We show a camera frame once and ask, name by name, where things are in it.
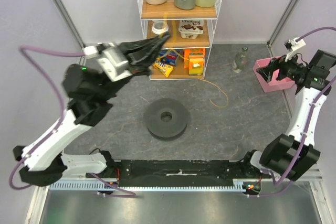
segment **tape roll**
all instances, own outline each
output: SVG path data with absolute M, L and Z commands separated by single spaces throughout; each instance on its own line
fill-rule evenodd
M 187 128 L 189 112 L 179 101 L 163 98 L 149 105 L 144 120 L 152 136 L 162 141 L 172 141 Z

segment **gray carpet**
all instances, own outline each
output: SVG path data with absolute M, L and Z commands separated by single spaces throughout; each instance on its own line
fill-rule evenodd
M 249 63 L 241 73 L 231 70 L 234 55 L 248 47 Z M 264 93 L 252 67 L 268 58 L 266 45 L 214 45 L 206 80 L 150 81 L 136 77 L 110 102 L 114 107 L 96 127 L 79 136 L 68 154 L 87 154 L 98 147 L 115 159 L 240 159 L 247 151 L 263 150 L 289 124 L 281 91 Z M 146 107 L 160 98 L 174 98 L 189 110 L 191 123 L 183 136 L 172 142 L 154 139 L 143 122 Z

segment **white wall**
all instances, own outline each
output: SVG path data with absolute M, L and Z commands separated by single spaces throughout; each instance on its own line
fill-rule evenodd
M 274 55 L 283 55 L 286 49 L 284 41 L 289 38 L 300 37 L 308 31 L 322 26 L 336 27 L 336 0 L 300 0 L 288 22 L 275 41 L 272 50 Z M 306 61 L 310 61 L 318 49 L 336 55 L 336 33 L 334 31 L 320 31 L 304 39 L 306 46 L 301 50 Z M 334 67 L 329 79 L 336 74 Z M 288 91 L 291 106 L 294 106 L 295 89 Z M 321 151 L 318 162 L 323 179 L 327 185 L 330 198 L 336 212 L 336 84 L 323 105 L 315 131 L 316 148 Z
M 8 185 L 15 160 L 12 149 L 28 145 L 59 117 L 55 95 L 18 51 L 20 45 L 78 51 L 79 46 L 52 0 L 0 0 L 0 218 L 24 223 L 33 190 L 14 191 Z M 66 67 L 77 59 L 40 54 L 33 57 L 59 84 Z M 15 184 L 22 185 L 16 177 Z
M 85 43 L 142 39 L 137 0 L 62 0 Z M 290 0 L 223 0 L 215 42 L 267 41 Z

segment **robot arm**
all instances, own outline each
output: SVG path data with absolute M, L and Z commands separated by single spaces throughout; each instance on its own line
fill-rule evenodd
M 331 90 L 331 83 L 326 78 L 336 64 L 336 56 L 318 50 L 307 66 L 297 63 L 297 55 L 288 61 L 286 57 L 272 59 L 268 66 L 257 69 L 257 72 L 267 82 L 275 70 L 279 70 L 277 80 L 288 77 L 295 81 L 297 92 L 293 117 L 286 133 L 278 136 L 262 153 L 254 152 L 250 163 L 259 169 L 265 167 L 280 175 L 287 174 L 287 178 L 296 181 L 320 157 L 320 152 L 314 149 L 314 131 L 320 109 Z M 293 152 L 299 152 L 299 156 L 291 166 L 296 156 Z
M 32 144 L 14 148 L 18 161 L 26 157 L 19 172 L 22 181 L 47 186 L 64 175 L 104 173 L 110 176 L 114 173 L 114 161 L 107 151 L 92 155 L 67 155 L 62 151 L 105 117 L 113 106 L 108 100 L 116 97 L 133 76 L 150 74 L 149 66 L 169 38 L 170 34 L 164 33 L 160 38 L 85 48 L 87 57 L 96 58 L 103 72 L 78 64 L 69 66 L 62 85 L 71 101 L 58 130 L 30 155 L 33 146 L 54 129 L 58 121 Z

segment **pink container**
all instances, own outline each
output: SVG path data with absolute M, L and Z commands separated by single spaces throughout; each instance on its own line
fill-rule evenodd
M 284 78 L 281 81 L 277 81 L 276 78 L 278 77 L 278 73 L 279 70 L 274 71 L 273 73 L 273 77 L 272 80 L 267 83 L 260 74 L 257 73 L 257 68 L 261 68 L 261 67 L 265 67 L 269 64 L 269 60 L 271 58 L 267 58 L 267 59 L 262 59 L 262 60 L 257 60 L 254 67 L 253 67 L 253 71 L 256 74 L 256 77 L 261 85 L 261 87 L 263 88 L 264 92 L 272 92 L 272 91 L 277 91 L 277 90 L 283 90 L 283 89 L 289 89 L 294 85 L 294 81 L 292 81 L 289 78 Z

